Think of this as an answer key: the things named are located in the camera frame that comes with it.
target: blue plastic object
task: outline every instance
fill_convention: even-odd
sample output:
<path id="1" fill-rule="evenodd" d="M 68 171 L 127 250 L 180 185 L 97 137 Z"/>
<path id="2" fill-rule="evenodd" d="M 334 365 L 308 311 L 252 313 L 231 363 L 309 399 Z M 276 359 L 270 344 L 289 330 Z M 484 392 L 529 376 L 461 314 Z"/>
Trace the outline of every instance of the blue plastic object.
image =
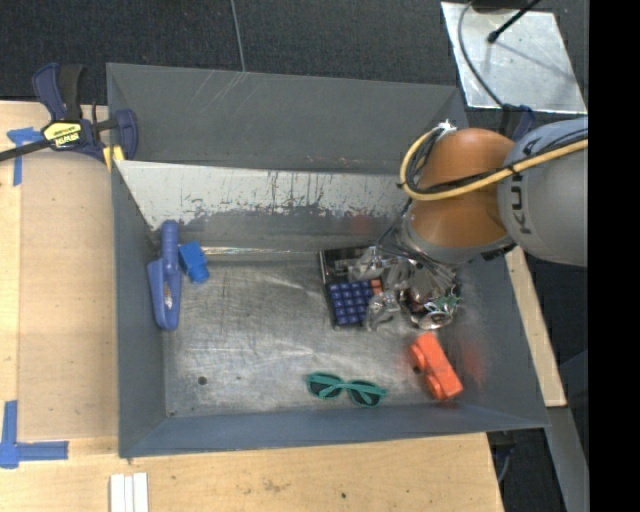
<path id="1" fill-rule="evenodd" d="M 180 246 L 180 267 L 194 283 L 204 283 L 209 279 L 207 257 L 197 241 Z"/>
<path id="2" fill-rule="evenodd" d="M 42 134 L 31 126 L 29 128 L 9 130 L 7 137 L 9 137 L 16 147 L 42 140 Z M 13 164 L 13 186 L 18 186 L 20 183 L 22 183 L 22 157 L 18 156 Z"/>
<path id="3" fill-rule="evenodd" d="M 178 254 L 178 223 L 167 220 L 162 224 L 162 256 L 147 264 L 151 286 L 153 313 L 158 327 L 167 331 L 178 328 L 182 272 Z"/>
<path id="4" fill-rule="evenodd" d="M 2 422 L 2 442 L 0 442 L 0 467 L 16 469 L 22 461 L 64 460 L 68 458 L 68 441 L 42 443 L 18 443 L 18 402 L 12 400 L 4 404 Z"/>
<path id="5" fill-rule="evenodd" d="M 120 131 L 120 146 L 126 158 L 132 159 L 138 148 L 138 129 L 132 110 L 117 111 L 115 122 L 107 123 L 105 126 L 100 126 L 104 123 L 93 125 L 89 120 L 82 119 L 77 87 L 83 70 L 84 67 L 80 65 L 61 67 L 57 63 L 50 63 L 36 71 L 31 79 L 36 97 L 49 111 L 52 123 L 66 120 L 79 123 L 82 127 L 81 143 L 75 143 L 69 147 L 52 147 L 52 149 L 83 153 L 104 163 L 105 145 L 99 140 L 99 130 L 96 128 L 106 129 L 117 126 Z"/>

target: wooden board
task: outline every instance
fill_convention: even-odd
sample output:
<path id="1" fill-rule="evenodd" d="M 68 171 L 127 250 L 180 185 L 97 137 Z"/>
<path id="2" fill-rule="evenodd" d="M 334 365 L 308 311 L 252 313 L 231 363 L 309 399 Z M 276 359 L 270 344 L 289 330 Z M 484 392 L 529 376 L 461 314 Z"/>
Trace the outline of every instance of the wooden board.
<path id="1" fill-rule="evenodd" d="M 145 472 L 153 511 L 503 511 L 486 436 L 118 459 L 115 438 L 0 472 L 0 511 L 104 511 L 109 476 Z"/>

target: yellow cable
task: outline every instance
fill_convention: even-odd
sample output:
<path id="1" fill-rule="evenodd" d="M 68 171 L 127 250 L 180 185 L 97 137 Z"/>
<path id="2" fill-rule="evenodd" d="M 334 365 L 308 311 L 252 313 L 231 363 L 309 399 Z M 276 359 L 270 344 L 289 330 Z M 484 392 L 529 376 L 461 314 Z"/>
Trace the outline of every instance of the yellow cable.
<path id="1" fill-rule="evenodd" d="M 486 187 L 487 185 L 490 185 L 492 183 L 496 183 L 504 178 L 507 178 L 508 176 L 529 169 L 530 167 L 534 167 L 536 165 L 548 162 L 549 160 L 555 160 L 556 158 L 560 158 L 570 153 L 580 151 L 588 147 L 589 145 L 589 139 L 583 139 L 578 142 L 563 146 L 561 148 L 548 151 L 542 155 L 521 160 L 520 162 L 512 164 L 508 167 L 504 167 L 502 170 L 499 170 L 491 176 L 480 179 L 468 185 L 462 185 L 452 190 L 432 193 L 415 192 L 414 190 L 411 190 L 409 188 L 409 185 L 407 185 L 407 166 L 409 165 L 409 160 L 413 157 L 413 154 L 418 150 L 418 148 L 427 139 L 427 137 L 429 137 L 429 135 L 431 135 L 436 129 L 437 128 L 434 128 L 413 143 L 413 145 L 409 148 L 409 151 L 405 155 L 404 160 L 402 161 L 402 165 L 400 166 L 400 183 L 402 184 L 402 190 L 404 190 L 409 197 L 418 201 L 437 201 L 439 199 L 448 199 L 450 197 L 467 194 L 468 192 L 472 192 L 474 190 L 478 190 L 479 188 Z"/>

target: yellow clamp label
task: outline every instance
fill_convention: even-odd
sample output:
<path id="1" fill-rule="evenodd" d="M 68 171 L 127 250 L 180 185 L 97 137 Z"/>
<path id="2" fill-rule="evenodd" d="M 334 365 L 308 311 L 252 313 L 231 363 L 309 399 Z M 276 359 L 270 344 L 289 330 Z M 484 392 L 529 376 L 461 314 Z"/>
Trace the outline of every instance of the yellow clamp label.
<path id="1" fill-rule="evenodd" d="M 79 140 L 81 132 L 82 126 L 79 123 L 57 122 L 45 128 L 42 135 L 59 148 Z"/>

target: wire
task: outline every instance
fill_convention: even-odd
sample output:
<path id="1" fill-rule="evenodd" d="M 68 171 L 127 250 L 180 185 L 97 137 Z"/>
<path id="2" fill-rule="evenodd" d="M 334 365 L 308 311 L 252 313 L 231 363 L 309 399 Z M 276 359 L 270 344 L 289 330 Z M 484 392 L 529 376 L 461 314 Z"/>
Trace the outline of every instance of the wire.
<path id="1" fill-rule="evenodd" d="M 507 455 L 504 463 L 502 464 L 502 470 L 500 471 L 500 474 L 498 475 L 498 483 L 502 483 L 502 481 L 504 480 L 505 475 L 507 474 L 507 469 L 509 469 L 509 464 L 511 462 L 511 455 Z"/>
<path id="2" fill-rule="evenodd" d="M 238 41 L 238 52 L 240 53 L 240 65 L 242 66 L 242 71 L 246 71 L 247 68 L 244 65 L 244 52 L 242 50 L 242 38 L 240 37 L 240 25 L 238 23 L 238 16 L 236 14 L 236 4 L 233 0 L 231 2 L 231 12 L 233 13 L 233 24 L 236 28 L 236 40 Z"/>
<path id="3" fill-rule="evenodd" d="M 416 142 L 414 142 L 411 148 L 409 148 L 409 151 L 405 155 L 400 166 L 400 186 L 402 190 L 404 190 L 405 193 L 412 199 L 416 199 L 419 201 L 436 201 L 440 199 L 456 197 L 462 194 L 467 194 L 482 187 L 486 187 L 487 185 L 490 185 L 492 183 L 497 183 L 498 181 L 501 181 L 504 178 L 507 178 L 514 174 L 518 174 L 526 169 L 529 169 L 530 167 L 534 167 L 536 165 L 540 165 L 550 160 L 555 160 L 556 158 L 560 158 L 570 153 L 583 150 L 588 147 L 589 144 L 589 139 L 583 138 L 576 142 L 571 142 L 555 149 L 551 149 L 543 153 L 538 153 L 533 157 L 524 158 L 505 167 L 492 169 L 483 173 L 475 174 L 473 176 L 461 178 L 459 180 L 441 183 L 427 189 L 418 189 L 415 184 L 407 181 L 407 167 L 412 162 L 414 154 L 420 149 L 422 144 L 427 141 L 427 139 L 429 139 L 429 137 L 431 137 L 431 135 L 437 130 L 438 128 L 434 128 L 433 130 L 425 133 Z M 415 176 L 415 169 L 412 169 L 409 174 L 412 177 Z"/>
<path id="4" fill-rule="evenodd" d="M 480 73 L 478 73 L 478 70 L 475 68 L 475 66 L 471 62 L 471 59 L 469 58 L 469 54 L 467 53 L 467 49 L 466 49 L 466 47 L 464 45 L 464 39 L 462 38 L 462 20 L 464 19 L 465 14 L 467 14 L 467 11 L 471 8 L 471 6 L 474 3 L 475 3 L 475 0 L 471 0 L 465 6 L 464 10 L 462 11 L 462 14 L 460 15 L 460 19 L 458 20 L 458 43 L 460 44 L 460 50 L 462 51 L 462 55 L 464 56 L 464 60 L 466 61 L 467 65 L 469 66 L 469 69 L 471 69 L 471 72 L 476 77 L 476 80 L 478 80 L 478 82 L 480 82 L 480 85 L 482 85 L 484 90 L 487 91 L 487 94 L 489 96 L 491 96 L 493 101 L 495 101 L 500 108 L 503 108 L 504 107 L 504 103 L 500 100 L 500 98 L 498 98 L 498 96 L 496 96 L 496 94 L 493 92 L 493 90 L 482 79 L 482 77 L 480 76 Z"/>

